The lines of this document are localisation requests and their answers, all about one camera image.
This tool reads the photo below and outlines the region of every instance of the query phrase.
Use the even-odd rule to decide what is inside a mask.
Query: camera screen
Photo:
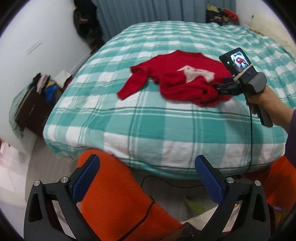
[[[237,71],[242,72],[247,66],[249,66],[246,57],[242,54],[242,52],[238,51],[231,56],[232,61],[235,63],[235,67]]]

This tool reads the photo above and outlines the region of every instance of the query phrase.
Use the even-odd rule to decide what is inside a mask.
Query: black cable
[[[201,186],[203,186],[203,184],[201,184],[201,185],[196,185],[196,186],[191,186],[191,187],[180,187],[180,186],[176,186],[176,185],[173,185],[173,184],[169,183],[168,181],[162,179],[161,177],[156,177],[156,176],[145,176],[145,177],[143,178],[143,180],[142,180],[141,188],[143,187],[143,184],[144,184],[145,179],[148,178],[148,177],[158,178],[158,179],[164,181],[165,183],[171,185],[172,187],[176,187],[176,188],[196,188],[196,187],[201,187]]]
[[[252,110],[251,110],[251,104],[249,103],[247,97],[246,97],[246,101],[248,103],[249,106],[249,110],[250,110],[250,122],[251,122],[251,161],[248,167],[248,170],[246,173],[249,172],[251,166],[252,166],[252,162],[253,162],[253,121],[252,121]]]
[[[123,235],[117,241],[123,241],[124,239],[126,239],[129,235],[132,234],[132,232],[134,232],[148,218],[149,212],[150,212],[153,204],[155,203],[154,199],[152,197],[150,197],[150,198],[152,199],[152,202],[151,202],[150,206],[148,207],[145,217],[140,222],[138,222],[130,231],[128,231],[125,235]]]

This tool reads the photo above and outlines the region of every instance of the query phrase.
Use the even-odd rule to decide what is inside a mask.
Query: dark cabinet
[[[21,127],[27,127],[37,136],[43,138],[44,125],[53,109],[53,105],[31,88],[24,97],[16,113],[15,121]]]

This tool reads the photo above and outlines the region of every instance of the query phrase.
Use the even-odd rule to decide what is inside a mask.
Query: plaid bedspread
[[[241,47],[283,102],[296,106],[296,63],[272,39],[239,26],[185,22],[133,25],[111,39],[80,69],[53,109],[44,139],[58,156],[98,148],[130,167],[156,175],[193,179],[194,159],[203,154],[225,175],[247,171],[251,160],[250,115],[243,95],[215,108],[165,100],[149,80],[124,101],[116,93],[130,66],[177,49],[218,56]],[[287,134],[253,116],[253,162],[266,167],[284,153]]]

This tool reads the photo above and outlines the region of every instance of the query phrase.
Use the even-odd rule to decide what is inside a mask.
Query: blue curtain
[[[144,22],[185,21],[205,23],[207,4],[235,12],[236,0],[92,0],[108,41],[127,27]]]

